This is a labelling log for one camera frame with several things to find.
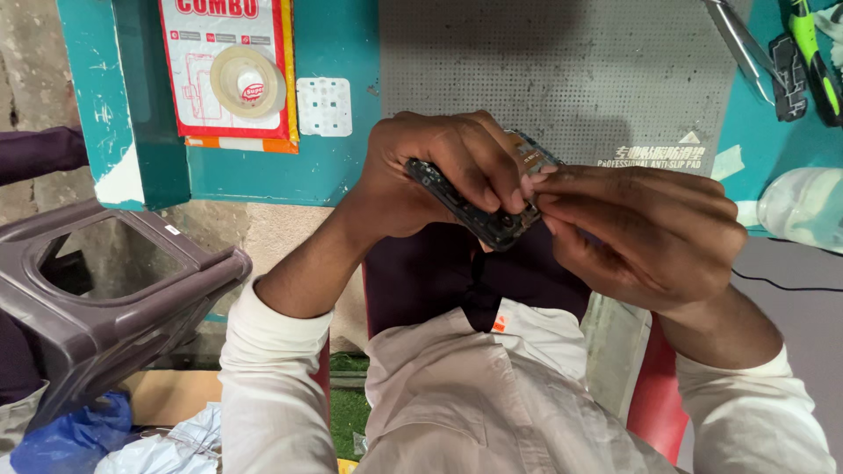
man's right hand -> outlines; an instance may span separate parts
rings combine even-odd
[[[665,314],[728,286],[747,232],[717,181],[591,166],[562,166],[533,179],[554,256],[594,291]]]

white plastic bag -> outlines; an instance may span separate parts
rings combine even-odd
[[[155,434],[107,455],[94,474],[216,474],[222,443],[220,404],[209,402],[196,416],[163,437]]]

plastic bottle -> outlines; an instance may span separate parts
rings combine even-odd
[[[758,201],[758,219],[776,237],[843,252],[843,169],[779,176]]]

